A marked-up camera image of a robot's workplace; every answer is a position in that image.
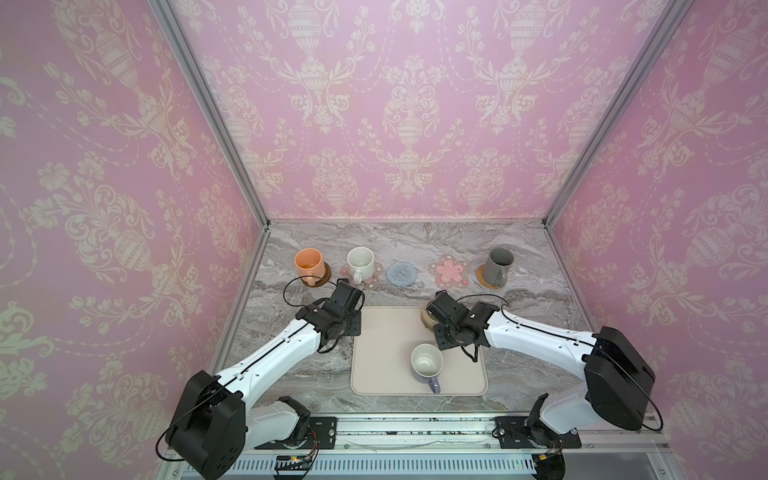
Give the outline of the pink flower silicone coaster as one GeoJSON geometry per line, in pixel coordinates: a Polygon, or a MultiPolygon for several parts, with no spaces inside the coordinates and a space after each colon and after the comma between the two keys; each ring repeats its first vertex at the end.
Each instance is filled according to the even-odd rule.
{"type": "Polygon", "coordinates": [[[353,286],[362,290],[376,290],[380,285],[381,276],[383,275],[383,266],[380,262],[376,261],[374,263],[373,275],[361,283],[354,281],[353,270],[348,264],[343,264],[340,272],[341,276],[346,278],[353,286]]]}

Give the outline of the white ceramic mug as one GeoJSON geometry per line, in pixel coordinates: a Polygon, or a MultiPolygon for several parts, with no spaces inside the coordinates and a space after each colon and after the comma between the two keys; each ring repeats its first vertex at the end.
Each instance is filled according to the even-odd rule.
{"type": "Polygon", "coordinates": [[[367,247],[359,246],[347,254],[348,271],[352,282],[363,284],[371,280],[375,273],[375,256],[367,247]]]}

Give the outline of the brown wooden round coaster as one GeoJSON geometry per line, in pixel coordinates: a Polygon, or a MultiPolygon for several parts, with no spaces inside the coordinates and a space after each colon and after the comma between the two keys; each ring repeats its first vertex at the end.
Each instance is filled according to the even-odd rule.
{"type": "Polygon", "coordinates": [[[331,280],[331,270],[326,268],[322,276],[306,275],[302,278],[303,283],[309,288],[318,288],[327,284],[331,280]]]}

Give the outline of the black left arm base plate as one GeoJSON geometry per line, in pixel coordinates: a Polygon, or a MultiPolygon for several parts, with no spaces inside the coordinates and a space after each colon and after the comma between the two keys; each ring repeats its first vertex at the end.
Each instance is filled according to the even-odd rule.
{"type": "Polygon", "coordinates": [[[273,440],[255,447],[255,450],[332,450],[336,444],[338,418],[310,416],[300,419],[295,431],[285,440],[273,440]]]}

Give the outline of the orange ceramic mug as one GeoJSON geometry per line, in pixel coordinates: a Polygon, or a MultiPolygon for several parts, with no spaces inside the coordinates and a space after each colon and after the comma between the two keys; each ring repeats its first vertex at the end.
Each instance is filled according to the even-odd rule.
{"type": "Polygon", "coordinates": [[[314,287],[325,277],[326,266],[323,255],[315,248],[300,250],[294,257],[294,264],[300,279],[310,287],[314,287]]]}

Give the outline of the grey ceramic mug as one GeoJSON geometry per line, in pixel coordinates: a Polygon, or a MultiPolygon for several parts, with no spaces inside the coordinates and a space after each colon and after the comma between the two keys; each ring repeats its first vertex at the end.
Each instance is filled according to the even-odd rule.
{"type": "Polygon", "coordinates": [[[513,262],[514,254],[510,250],[501,247],[492,249],[483,265],[482,280],[493,288],[503,287],[513,262]]]}

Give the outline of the yellow beige ceramic mug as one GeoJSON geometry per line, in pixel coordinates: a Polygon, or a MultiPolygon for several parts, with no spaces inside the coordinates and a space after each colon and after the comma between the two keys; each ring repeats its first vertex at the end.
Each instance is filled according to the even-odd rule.
{"type": "Polygon", "coordinates": [[[429,312],[429,308],[431,307],[431,304],[428,303],[422,310],[420,314],[420,319],[424,327],[430,331],[433,332],[436,325],[439,324],[437,320],[435,320],[432,315],[429,312]]]}

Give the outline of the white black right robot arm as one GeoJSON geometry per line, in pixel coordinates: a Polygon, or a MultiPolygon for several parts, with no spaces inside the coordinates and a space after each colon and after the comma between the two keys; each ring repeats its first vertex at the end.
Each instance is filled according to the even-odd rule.
{"type": "Polygon", "coordinates": [[[600,420],[625,431],[646,429],[645,415],[656,405],[651,392],[656,375],[619,330],[562,329],[530,321],[503,307],[479,302],[473,307],[435,299],[421,319],[437,347],[459,348],[471,360],[484,348],[514,351],[559,367],[580,382],[556,395],[544,393],[523,424],[529,441],[558,450],[572,431],[600,420]]]}

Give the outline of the white mug purple handle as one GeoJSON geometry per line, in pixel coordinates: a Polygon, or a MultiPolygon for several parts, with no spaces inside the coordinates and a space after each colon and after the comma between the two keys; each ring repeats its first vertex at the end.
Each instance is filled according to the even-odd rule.
{"type": "Polygon", "coordinates": [[[441,351],[432,344],[416,346],[410,355],[410,364],[416,375],[424,379],[433,394],[442,392],[438,376],[444,367],[441,351]]]}

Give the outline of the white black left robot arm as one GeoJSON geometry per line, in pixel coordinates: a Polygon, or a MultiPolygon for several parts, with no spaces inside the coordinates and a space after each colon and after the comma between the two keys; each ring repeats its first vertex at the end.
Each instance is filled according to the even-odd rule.
{"type": "Polygon", "coordinates": [[[223,476],[244,452],[271,443],[289,449],[318,449],[311,413],[290,396],[256,407],[256,402],[293,366],[322,353],[326,343],[358,336],[361,310],[311,304],[275,338],[246,359],[210,374],[204,370],[186,383],[169,426],[166,443],[204,479],[223,476]]]}

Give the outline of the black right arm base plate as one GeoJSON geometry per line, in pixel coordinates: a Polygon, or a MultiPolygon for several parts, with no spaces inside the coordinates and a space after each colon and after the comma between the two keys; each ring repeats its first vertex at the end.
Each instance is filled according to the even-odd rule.
{"type": "Polygon", "coordinates": [[[492,437],[502,449],[559,451],[582,447],[577,433],[557,434],[541,421],[529,425],[528,418],[524,416],[495,417],[492,437]]]}

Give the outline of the woven rattan round coaster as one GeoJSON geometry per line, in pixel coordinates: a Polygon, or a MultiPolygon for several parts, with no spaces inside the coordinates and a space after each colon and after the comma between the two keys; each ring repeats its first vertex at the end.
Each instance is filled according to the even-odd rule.
{"type": "Polygon", "coordinates": [[[475,273],[475,276],[476,276],[477,282],[478,282],[478,283],[479,283],[479,284],[480,284],[482,287],[484,287],[484,288],[486,288],[486,289],[497,290],[497,289],[498,289],[498,286],[496,286],[495,284],[489,283],[489,282],[487,282],[487,281],[485,280],[485,278],[484,278],[484,271],[485,271],[485,267],[484,267],[483,265],[481,265],[481,266],[479,266],[479,267],[477,268],[477,270],[476,270],[476,273],[475,273]]]}

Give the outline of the blue round woven coaster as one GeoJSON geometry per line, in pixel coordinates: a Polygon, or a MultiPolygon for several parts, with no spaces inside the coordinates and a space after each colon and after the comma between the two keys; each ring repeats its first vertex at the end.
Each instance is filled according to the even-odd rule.
{"type": "Polygon", "coordinates": [[[418,279],[417,268],[409,262],[395,262],[386,271],[390,284],[398,288],[407,288],[418,279]]]}

